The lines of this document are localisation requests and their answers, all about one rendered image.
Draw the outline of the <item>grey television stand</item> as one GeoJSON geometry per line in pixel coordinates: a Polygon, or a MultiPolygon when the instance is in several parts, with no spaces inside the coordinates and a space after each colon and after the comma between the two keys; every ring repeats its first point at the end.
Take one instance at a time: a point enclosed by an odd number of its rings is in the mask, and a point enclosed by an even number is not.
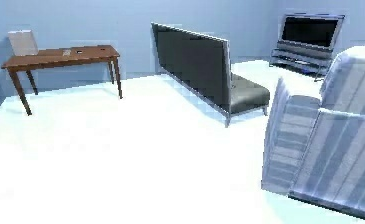
{"type": "Polygon", "coordinates": [[[331,58],[310,57],[276,48],[271,51],[269,66],[293,70],[305,75],[311,75],[317,79],[326,75],[331,62],[331,58]]]}

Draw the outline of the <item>dark grey sofa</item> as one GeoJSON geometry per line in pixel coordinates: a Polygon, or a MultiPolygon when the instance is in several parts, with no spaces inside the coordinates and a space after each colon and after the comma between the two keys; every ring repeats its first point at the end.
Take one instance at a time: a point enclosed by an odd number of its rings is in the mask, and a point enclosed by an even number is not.
{"type": "Polygon", "coordinates": [[[225,123],[269,106],[269,90],[231,72],[226,39],[153,22],[158,67],[223,114],[225,123]]]}

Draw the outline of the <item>brown wooden table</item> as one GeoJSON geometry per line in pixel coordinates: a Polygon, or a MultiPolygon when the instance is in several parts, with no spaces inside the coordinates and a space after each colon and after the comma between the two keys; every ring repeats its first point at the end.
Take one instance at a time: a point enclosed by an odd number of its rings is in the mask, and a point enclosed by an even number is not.
{"type": "Polygon", "coordinates": [[[120,54],[111,45],[44,49],[40,50],[37,55],[12,56],[1,68],[8,71],[26,114],[30,116],[32,112],[18,77],[18,72],[26,73],[34,94],[37,95],[38,90],[32,75],[32,70],[107,63],[111,82],[117,82],[118,96],[122,99],[121,76],[118,64],[119,57],[120,54]]]}

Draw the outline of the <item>black television set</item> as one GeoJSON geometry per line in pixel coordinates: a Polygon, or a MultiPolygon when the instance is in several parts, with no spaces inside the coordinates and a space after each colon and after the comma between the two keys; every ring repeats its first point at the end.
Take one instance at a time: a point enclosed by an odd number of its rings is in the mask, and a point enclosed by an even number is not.
{"type": "Polygon", "coordinates": [[[344,19],[344,15],[285,14],[278,41],[332,51],[344,19]]]}

